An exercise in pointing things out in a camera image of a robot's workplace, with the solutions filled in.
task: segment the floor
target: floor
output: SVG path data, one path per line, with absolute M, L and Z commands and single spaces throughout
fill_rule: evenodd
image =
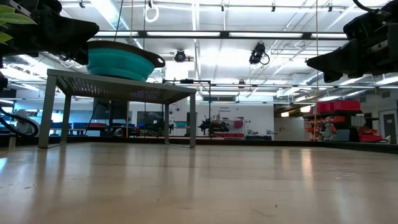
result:
M 0 152 L 6 223 L 397 223 L 398 156 L 69 144 Z

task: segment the door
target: door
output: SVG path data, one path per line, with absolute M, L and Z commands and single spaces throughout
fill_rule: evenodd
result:
M 397 144 L 395 114 L 383 115 L 383 124 L 385 137 L 391 136 L 391 144 Z

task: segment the shelf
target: shelf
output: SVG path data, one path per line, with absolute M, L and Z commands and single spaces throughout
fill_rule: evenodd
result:
M 193 88 L 48 69 L 66 95 L 171 104 L 197 91 Z
M 362 114 L 362 111 L 334 111 L 331 113 L 322 113 L 322 114 L 317 114 L 317 118 L 324 118 L 328 116 L 352 116 L 356 114 Z M 311 119 L 315 118 L 315 115 L 308 115 L 308 116 L 303 116 L 304 119 Z

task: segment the plant leaf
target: plant leaf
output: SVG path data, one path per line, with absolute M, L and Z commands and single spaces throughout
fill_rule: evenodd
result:
M 0 6 L 0 14 L 2 13 L 14 13 L 15 9 L 9 6 Z
M 11 39 L 12 37 L 10 35 L 0 32 L 0 42 L 5 42 Z
M 11 24 L 36 24 L 33 19 L 18 13 L 1 13 L 0 21 Z

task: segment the ceiling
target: ceiling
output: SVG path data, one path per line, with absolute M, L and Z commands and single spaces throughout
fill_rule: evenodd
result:
M 93 4 L 113 2 L 114 10 Z M 95 22 L 100 30 L 115 30 L 111 25 L 109 13 L 118 14 L 122 0 L 90 0 L 83 1 L 85 8 L 79 5 L 80 0 L 60 0 L 63 5 L 62 15 Z M 159 9 L 159 17 L 154 22 L 145 20 L 144 6 L 148 0 L 123 1 L 121 20 L 132 30 L 213 30 L 213 31 L 276 31 L 276 32 L 342 32 L 343 26 L 355 17 L 365 13 L 354 7 L 352 0 L 318 0 L 318 24 L 316 18 L 316 0 L 164 0 L 153 1 Z M 275 3 L 275 12 L 271 12 Z M 361 3 L 380 8 L 386 0 L 361 0 Z M 155 16 L 155 10 L 148 10 L 148 18 Z M 164 58 L 172 58 L 177 50 L 184 50 L 193 61 L 195 58 L 194 39 L 137 39 L 145 50 L 157 53 Z M 345 40 L 313 41 L 313 40 L 238 40 L 238 39 L 198 39 L 199 77 L 195 72 L 194 62 L 176 65 L 188 70 L 189 78 L 201 78 L 216 83 L 278 83 L 299 84 L 315 70 L 306 66 L 305 60 L 319 54 L 325 54 L 341 47 Z M 250 65 L 249 56 L 258 42 L 265 43 L 267 53 L 271 57 L 269 65 Z M 166 70 L 173 61 L 167 63 Z M 85 67 L 72 66 L 79 72 Z M 162 73 L 158 70 L 151 75 L 148 82 L 161 80 Z M 166 77 L 179 78 L 178 73 L 167 73 Z

